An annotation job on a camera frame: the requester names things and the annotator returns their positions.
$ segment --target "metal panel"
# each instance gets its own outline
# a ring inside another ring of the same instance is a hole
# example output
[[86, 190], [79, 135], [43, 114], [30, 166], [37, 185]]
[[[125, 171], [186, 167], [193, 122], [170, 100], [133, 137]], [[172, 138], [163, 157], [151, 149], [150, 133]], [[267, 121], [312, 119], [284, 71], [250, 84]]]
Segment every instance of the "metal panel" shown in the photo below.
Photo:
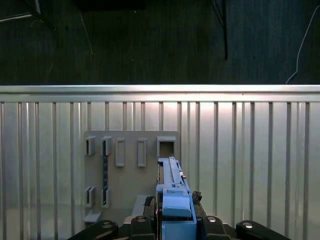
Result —
[[5, 151], [3, 147], [4, 133], [4, 104], [0, 103], [0, 240], [6, 239], [7, 217], [6, 217], [6, 177], [5, 177]]
[[221, 102], [217, 104], [217, 215], [224, 223], [234, 225], [235, 207], [235, 170], [234, 142], [233, 142], [233, 104]]
[[316, 236], [319, 234], [319, 203], [320, 203], [320, 103], [310, 103], [309, 114], [309, 155], [305, 165], [308, 179], [306, 182], [308, 205], [307, 205], [307, 234]]
[[270, 210], [269, 114], [269, 103], [254, 104], [253, 220], [264, 226]]
[[124, 104], [122, 102], [109, 103], [109, 130], [123, 130], [127, 128], [127, 116], [124, 115]]
[[41, 238], [54, 238], [57, 226], [56, 104], [39, 103], [39, 201]]
[[20, 204], [20, 151], [18, 104], [4, 104], [4, 169], [5, 169], [5, 206], [6, 238], [20, 239], [23, 233], [23, 209]]
[[71, 104], [56, 104], [56, 201], [58, 239], [71, 235], [73, 166], [71, 158]]
[[272, 156], [270, 194], [270, 225], [280, 234], [285, 234], [286, 176], [287, 176], [287, 109], [285, 102], [273, 104]]
[[208, 198], [203, 198], [204, 210], [208, 215], [217, 212], [217, 160], [214, 158], [215, 140], [215, 104], [201, 102], [199, 104], [199, 163], [198, 178], [199, 191], [206, 193]]
[[320, 86], [5, 86], [0, 102], [1, 240], [83, 229], [90, 129], [178, 131], [208, 214], [320, 235]]

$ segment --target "gray bracket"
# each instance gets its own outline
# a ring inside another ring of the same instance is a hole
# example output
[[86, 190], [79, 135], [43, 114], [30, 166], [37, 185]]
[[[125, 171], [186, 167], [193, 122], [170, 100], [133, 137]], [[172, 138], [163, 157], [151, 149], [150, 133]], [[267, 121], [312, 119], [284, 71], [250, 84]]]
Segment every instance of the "gray bracket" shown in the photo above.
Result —
[[85, 140], [85, 152], [86, 155], [92, 156], [96, 153], [96, 137], [95, 136], [86, 136]]
[[110, 155], [112, 153], [112, 137], [111, 136], [104, 136], [101, 138], [101, 145], [105, 142], [105, 155]]
[[87, 208], [92, 208], [96, 202], [96, 188], [89, 186], [85, 190], [85, 206]]

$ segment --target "white cord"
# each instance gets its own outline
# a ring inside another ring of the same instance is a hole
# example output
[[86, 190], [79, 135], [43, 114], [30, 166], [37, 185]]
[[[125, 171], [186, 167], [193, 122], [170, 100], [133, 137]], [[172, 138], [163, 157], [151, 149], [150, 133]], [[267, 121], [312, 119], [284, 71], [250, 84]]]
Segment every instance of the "white cord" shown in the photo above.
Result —
[[308, 26], [308, 28], [306, 29], [305, 34], [304, 34], [304, 37], [303, 37], [303, 39], [302, 39], [302, 42], [301, 42], [301, 45], [300, 45], [300, 48], [299, 48], [299, 51], [298, 51], [298, 55], [296, 56], [296, 68], [295, 68], [295, 72], [291, 75], [291, 77], [288, 78], [288, 80], [285, 82], [285, 84], [288, 84], [289, 81], [290, 81], [290, 80], [297, 74], [297, 72], [298, 72], [300, 52], [301, 52], [302, 46], [304, 45], [306, 36], [307, 36], [307, 34], [308, 34], [308, 32], [309, 32], [310, 25], [311, 25], [311, 23], [312, 23], [312, 20], [314, 19], [314, 16], [315, 16], [318, 8], [320, 8], [320, 5], [315, 8], [315, 10], [314, 10], [314, 12], [313, 12], [313, 14], [312, 14], [312, 17], [311, 17], [311, 19], [310, 19], [309, 26]]

